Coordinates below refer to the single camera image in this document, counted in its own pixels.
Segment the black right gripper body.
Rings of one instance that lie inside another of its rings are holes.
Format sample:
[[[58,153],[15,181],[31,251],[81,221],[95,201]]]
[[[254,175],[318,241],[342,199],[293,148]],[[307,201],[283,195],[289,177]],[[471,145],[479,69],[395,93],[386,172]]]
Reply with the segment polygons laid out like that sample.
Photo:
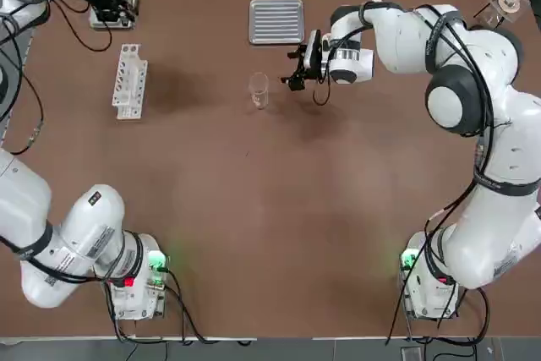
[[[321,80],[321,58],[301,56],[298,61],[298,76],[302,80]]]

